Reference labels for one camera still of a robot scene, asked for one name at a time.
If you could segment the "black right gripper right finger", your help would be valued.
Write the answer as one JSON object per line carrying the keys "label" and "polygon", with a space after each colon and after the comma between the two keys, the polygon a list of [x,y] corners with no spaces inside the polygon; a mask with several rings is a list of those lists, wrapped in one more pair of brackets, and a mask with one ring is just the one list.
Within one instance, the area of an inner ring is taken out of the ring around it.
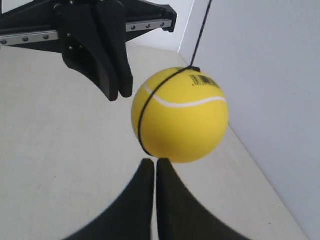
{"label": "black right gripper right finger", "polygon": [[247,239],[210,213],[165,158],[156,164],[156,213],[160,240]]}

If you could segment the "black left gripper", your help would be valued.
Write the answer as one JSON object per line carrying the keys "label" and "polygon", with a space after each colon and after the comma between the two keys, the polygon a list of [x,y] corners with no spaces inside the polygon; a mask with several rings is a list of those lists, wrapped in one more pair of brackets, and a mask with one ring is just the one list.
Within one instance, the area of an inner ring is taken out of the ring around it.
{"label": "black left gripper", "polygon": [[172,33],[177,18],[170,5],[146,0],[2,0],[0,45],[62,52],[68,68],[113,102],[118,90],[133,94],[126,42],[156,29]]}

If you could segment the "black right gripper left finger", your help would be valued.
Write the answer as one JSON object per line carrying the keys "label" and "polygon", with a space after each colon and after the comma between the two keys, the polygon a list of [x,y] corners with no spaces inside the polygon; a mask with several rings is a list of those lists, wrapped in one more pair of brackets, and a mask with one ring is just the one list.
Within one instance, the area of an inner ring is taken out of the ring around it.
{"label": "black right gripper left finger", "polygon": [[150,240],[155,188],[155,165],[143,159],[118,198],[96,219],[67,240]]}

